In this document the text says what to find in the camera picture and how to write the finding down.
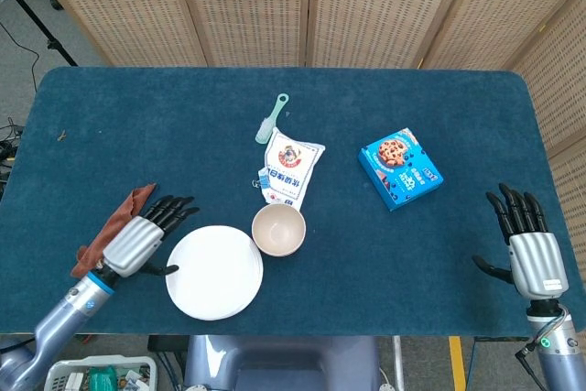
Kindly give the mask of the woven rattan screen panel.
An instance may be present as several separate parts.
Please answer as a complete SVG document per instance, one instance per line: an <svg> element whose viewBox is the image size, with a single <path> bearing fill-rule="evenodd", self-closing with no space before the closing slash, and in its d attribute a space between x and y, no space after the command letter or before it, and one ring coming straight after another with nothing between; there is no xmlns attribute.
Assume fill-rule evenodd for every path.
<svg viewBox="0 0 586 391"><path fill-rule="evenodd" d="M456 0L425 69L501 70L563 0Z"/></svg>
<svg viewBox="0 0 586 391"><path fill-rule="evenodd" d="M586 287L586 138L557 154L549 165Z"/></svg>
<svg viewBox="0 0 586 391"><path fill-rule="evenodd" d="M512 68L530 91L548 159L586 138L586 0L568 0Z"/></svg>
<svg viewBox="0 0 586 391"><path fill-rule="evenodd" d="M310 67L415 68L453 0L309 0Z"/></svg>
<svg viewBox="0 0 586 391"><path fill-rule="evenodd" d="M306 62L309 0L186 0L208 65Z"/></svg>
<svg viewBox="0 0 586 391"><path fill-rule="evenodd" d="M58 0L114 66L205 66L186 0Z"/></svg>

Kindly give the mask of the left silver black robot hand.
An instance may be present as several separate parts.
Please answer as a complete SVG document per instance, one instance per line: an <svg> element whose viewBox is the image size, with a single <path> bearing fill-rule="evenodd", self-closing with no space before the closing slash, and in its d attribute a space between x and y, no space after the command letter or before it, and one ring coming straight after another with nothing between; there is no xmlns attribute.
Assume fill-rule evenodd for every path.
<svg viewBox="0 0 586 391"><path fill-rule="evenodd" d="M133 218L104 248L104 271L118 277L137 272L164 277L178 271L178 265L154 266L150 258L173 231L200 210L190 207L193 201L193 197L167 195Z"/></svg>

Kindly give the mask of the green handled white brush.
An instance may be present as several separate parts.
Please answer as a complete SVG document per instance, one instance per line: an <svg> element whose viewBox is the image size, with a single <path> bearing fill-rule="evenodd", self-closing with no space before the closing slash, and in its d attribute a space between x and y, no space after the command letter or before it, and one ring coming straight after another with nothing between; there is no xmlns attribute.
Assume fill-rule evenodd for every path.
<svg viewBox="0 0 586 391"><path fill-rule="evenodd" d="M289 96L287 93L280 93L277 98L272 112L261 123L256 135L255 142L261 145L266 144L272 136L273 129L277 126L277 118L283 107L288 103Z"/></svg>

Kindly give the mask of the white metal tube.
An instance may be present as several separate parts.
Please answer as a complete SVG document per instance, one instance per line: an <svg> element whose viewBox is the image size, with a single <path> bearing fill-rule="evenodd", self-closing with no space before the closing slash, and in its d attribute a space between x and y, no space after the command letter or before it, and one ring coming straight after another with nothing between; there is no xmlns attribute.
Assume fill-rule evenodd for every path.
<svg viewBox="0 0 586 391"><path fill-rule="evenodd" d="M402 356L401 338L398 335L392 337L394 355L394 374L396 391L405 391L404 365Z"/></svg>

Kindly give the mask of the black tripod stand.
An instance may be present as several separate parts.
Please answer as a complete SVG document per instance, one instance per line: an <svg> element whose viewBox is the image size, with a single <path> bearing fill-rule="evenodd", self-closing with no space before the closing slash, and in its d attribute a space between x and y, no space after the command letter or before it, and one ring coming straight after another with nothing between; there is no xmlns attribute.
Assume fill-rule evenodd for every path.
<svg viewBox="0 0 586 391"><path fill-rule="evenodd" d="M48 49L56 50L66 62L72 66L77 67L78 63L73 59L70 53L62 46L61 42L49 31L42 20L36 15L32 8L25 0L15 0L25 14L37 26L40 32L46 37L48 41Z"/></svg>

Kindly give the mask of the white plastic basket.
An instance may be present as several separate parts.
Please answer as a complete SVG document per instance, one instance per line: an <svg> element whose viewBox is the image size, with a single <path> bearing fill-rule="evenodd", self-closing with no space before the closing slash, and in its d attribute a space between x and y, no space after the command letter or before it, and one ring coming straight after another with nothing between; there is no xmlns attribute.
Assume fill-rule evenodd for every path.
<svg viewBox="0 0 586 391"><path fill-rule="evenodd" d="M78 360L60 360L52 365L46 377L44 391L64 391L69 376L87 373L91 367L112 366L118 373L130 370L148 370L148 391L157 391L158 370L156 362L149 356L122 356L120 354L88 356Z"/></svg>

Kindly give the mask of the white round plate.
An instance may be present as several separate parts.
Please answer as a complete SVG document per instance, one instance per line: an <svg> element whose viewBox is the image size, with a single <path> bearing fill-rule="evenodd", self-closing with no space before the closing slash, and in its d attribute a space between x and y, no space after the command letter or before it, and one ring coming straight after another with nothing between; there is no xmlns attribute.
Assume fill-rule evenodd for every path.
<svg viewBox="0 0 586 391"><path fill-rule="evenodd" d="M223 320L244 310L263 280L263 260L253 240L225 225L198 228L173 248L166 276L174 305L197 320Z"/></svg>
<svg viewBox="0 0 586 391"><path fill-rule="evenodd" d="M223 320L246 309L257 295L264 275L262 257L244 232L225 225L207 226L219 250L206 258L205 294L200 320Z"/></svg>

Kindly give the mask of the brown cloth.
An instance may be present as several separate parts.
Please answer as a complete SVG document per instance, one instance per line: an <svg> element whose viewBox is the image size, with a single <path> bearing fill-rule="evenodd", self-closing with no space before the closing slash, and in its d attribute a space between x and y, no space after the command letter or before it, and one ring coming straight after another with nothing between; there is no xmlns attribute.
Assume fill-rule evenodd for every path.
<svg viewBox="0 0 586 391"><path fill-rule="evenodd" d="M156 183L150 183L143 187L133 189L126 199L114 210L101 231L94 237L89 245L81 246L76 253L76 264L70 275L74 278L82 278L96 267L103 258L103 250L122 231L122 229L136 217L144 207Z"/></svg>

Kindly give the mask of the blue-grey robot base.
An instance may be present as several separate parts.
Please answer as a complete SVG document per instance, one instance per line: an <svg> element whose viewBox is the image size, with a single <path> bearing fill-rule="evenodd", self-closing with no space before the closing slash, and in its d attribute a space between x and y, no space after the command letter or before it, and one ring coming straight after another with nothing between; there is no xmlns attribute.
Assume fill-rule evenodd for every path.
<svg viewBox="0 0 586 391"><path fill-rule="evenodd" d="M205 391L379 391L373 336L190 337L184 387Z"/></svg>

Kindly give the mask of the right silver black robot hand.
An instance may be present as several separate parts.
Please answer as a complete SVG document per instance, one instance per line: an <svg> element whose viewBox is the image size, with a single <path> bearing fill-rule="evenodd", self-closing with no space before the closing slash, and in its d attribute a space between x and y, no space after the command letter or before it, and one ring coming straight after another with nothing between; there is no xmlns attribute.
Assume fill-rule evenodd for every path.
<svg viewBox="0 0 586 391"><path fill-rule="evenodd" d="M510 267L493 266L478 255L472 261L484 274L513 285L525 299L559 299L569 289L569 281L541 204L533 194L520 193L503 182L499 190L501 196L488 191L486 198L505 240Z"/></svg>

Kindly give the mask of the green packet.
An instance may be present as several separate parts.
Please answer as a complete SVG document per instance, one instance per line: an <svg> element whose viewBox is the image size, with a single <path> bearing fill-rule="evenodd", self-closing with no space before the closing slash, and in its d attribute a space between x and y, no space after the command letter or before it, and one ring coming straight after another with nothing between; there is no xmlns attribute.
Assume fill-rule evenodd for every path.
<svg viewBox="0 0 586 391"><path fill-rule="evenodd" d="M112 366L91 367L88 372L88 391L118 391L118 376Z"/></svg>

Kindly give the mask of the blue cookie box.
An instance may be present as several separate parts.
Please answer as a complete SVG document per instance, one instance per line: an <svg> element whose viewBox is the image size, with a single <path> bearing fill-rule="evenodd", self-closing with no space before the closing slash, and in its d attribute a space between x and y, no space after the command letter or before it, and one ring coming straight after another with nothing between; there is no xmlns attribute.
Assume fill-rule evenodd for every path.
<svg viewBox="0 0 586 391"><path fill-rule="evenodd" d="M391 212L434 191L444 181L408 127L362 147L358 160Z"/></svg>

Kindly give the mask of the off-white bowl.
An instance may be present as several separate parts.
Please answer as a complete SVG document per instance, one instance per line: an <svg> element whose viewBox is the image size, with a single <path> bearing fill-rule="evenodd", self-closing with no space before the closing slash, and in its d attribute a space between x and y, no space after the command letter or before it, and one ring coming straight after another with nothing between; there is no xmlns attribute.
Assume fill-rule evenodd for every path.
<svg viewBox="0 0 586 391"><path fill-rule="evenodd" d="M284 257L292 255L299 250L303 242L300 241L273 241L273 240L257 240L256 246L260 251L266 255L273 257Z"/></svg>
<svg viewBox="0 0 586 391"><path fill-rule="evenodd" d="M306 222L302 214L287 204L268 204L252 221L252 236L257 240L300 241L306 236Z"/></svg>

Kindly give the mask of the dark blue tablecloth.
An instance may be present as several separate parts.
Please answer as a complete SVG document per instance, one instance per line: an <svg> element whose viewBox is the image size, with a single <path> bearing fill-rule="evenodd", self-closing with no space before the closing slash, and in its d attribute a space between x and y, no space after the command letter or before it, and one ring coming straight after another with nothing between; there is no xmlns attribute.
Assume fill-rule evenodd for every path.
<svg viewBox="0 0 586 391"><path fill-rule="evenodd" d="M248 231L264 203L251 184L264 163L255 133L282 92L278 128L325 146L301 208L301 248L266 258L257 296L230 319L194 320L161 277L139 274L87 332L526 335L527 301L472 262L508 263L485 197L501 182L540 202L568 273L562 301L586 328L586 290L515 73L61 67L38 86L0 199L0 333L33 331L73 286L77 250L136 187L156 183L157 197L191 196L200 208L156 265L195 228ZM444 181L391 212L358 154L406 127Z"/></svg>

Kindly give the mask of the white sugar bag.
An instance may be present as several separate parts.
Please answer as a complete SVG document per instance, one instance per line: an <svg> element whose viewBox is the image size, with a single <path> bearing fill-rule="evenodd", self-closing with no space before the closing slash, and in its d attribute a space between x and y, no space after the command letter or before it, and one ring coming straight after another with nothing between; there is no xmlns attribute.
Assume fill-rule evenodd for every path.
<svg viewBox="0 0 586 391"><path fill-rule="evenodd" d="M270 187L261 192L266 203L287 204L299 211L324 151L324 145L296 141L275 127L265 151Z"/></svg>

